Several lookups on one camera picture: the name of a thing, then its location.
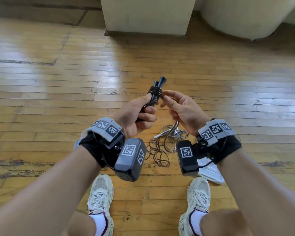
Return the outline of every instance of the jump rope handle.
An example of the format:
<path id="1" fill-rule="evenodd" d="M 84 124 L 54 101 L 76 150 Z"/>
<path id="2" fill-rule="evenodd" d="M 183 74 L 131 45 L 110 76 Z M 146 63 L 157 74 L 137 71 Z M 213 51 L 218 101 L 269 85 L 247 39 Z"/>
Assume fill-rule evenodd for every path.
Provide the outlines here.
<path id="1" fill-rule="evenodd" d="M 159 81 L 155 81 L 154 85 L 150 88 L 148 93 L 152 94 L 150 102 L 145 104 L 141 108 L 141 113 L 144 113 L 144 110 L 147 106 L 154 106 L 156 102 L 158 102 L 159 98 L 163 99 L 162 95 L 162 87 L 166 83 L 166 78 L 165 77 L 160 77 Z"/>

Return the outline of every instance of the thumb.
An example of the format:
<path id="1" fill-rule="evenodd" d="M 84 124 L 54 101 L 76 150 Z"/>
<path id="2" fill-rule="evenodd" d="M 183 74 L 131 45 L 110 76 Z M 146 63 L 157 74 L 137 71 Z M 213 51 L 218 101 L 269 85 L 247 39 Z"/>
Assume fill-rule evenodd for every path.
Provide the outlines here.
<path id="1" fill-rule="evenodd" d="M 142 96 L 140 98 L 137 98 L 136 99 L 136 104 L 140 107 L 143 107 L 143 105 L 145 105 L 146 103 L 150 102 L 152 98 L 152 95 L 150 93 L 148 93 L 147 95 L 145 96 Z"/>
<path id="2" fill-rule="evenodd" d="M 182 105 L 177 103 L 174 99 L 170 98 L 169 96 L 164 96 L 163 104 L 165 104 L 169 109 L 177 112 L 178 114 L 182 111 Z"/>

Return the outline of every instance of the white sneaker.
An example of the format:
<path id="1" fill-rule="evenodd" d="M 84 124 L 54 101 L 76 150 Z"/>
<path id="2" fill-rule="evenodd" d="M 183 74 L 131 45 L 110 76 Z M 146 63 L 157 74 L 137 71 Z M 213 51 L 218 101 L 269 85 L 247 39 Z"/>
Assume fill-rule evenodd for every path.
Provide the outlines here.
<path id="1" fill-rule="evenodd" d="M 211 201 L 211 191 L 208 181 L 205 178 L 197 177 L 192 180 L 187 190 L 187 201 L 187 211 L 181 215 L 179 220 L 178 230 L 180 236 L 193 235 L 193 231 L 189 224 L 189 217 L 194 209 L 208 213 Z"/>
<path id="2" fill-rule="evenodd" d="M 114 187 L 111 178 L 107 174 L 98 175 L 92 184 L 87 208 L 90 211 L 89 215 L 104 213 L 107 218 L 107 230 L 104 236 L 112 236 L 114 231 L 114 222 L 109 214 L 113 196 Z"/>

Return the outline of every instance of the white sock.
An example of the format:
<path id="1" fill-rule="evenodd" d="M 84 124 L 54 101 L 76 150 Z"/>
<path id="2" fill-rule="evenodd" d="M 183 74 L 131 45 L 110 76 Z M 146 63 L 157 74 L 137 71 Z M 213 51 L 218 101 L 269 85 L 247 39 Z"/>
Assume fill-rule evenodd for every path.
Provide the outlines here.
<path id="1" fill-rule="evenodd" d="M 92 219 L 94 219 L 96 224 L 96 234 L 95 236 L 101 236 L 106 229 L 106 219 L 104 213 L 89 215 Z"/>
<path id="2" fill-rule="evenodd" d="M 190 216 L 190 222 L 191 222 L 190 226 L 196 235 L 203 236 L 200 229 L 200 221 L 202 217 L 205 216 L 206 214 L 208 213 L 195 210 Z"/>

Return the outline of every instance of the tangled wire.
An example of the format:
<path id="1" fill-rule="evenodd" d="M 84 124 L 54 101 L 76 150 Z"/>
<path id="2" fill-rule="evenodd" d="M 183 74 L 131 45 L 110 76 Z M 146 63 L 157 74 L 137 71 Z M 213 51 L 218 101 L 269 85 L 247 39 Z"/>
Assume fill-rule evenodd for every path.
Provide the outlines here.
<path id="1" fill-rule="evenodd" d="M 147 152 L 149 156 L 145 159 L 147 160 L 150 156 L 153 156 L 154 161 L 157 163 L 159 167 L 169 167 L 170 161 L 167 153 L 176 152 L 176 141 L 185 140 L 188 137 L 188 132 L 185 130 L 178 129 L 179 122 L 175 122 L 174 125 L 166 125 L 162 128 L 162 133 L 155 136 L 153 140 L 151 140 L 147 145 Z M 173 143 L 174 148 L 171 150 L 167 144 Z"/>

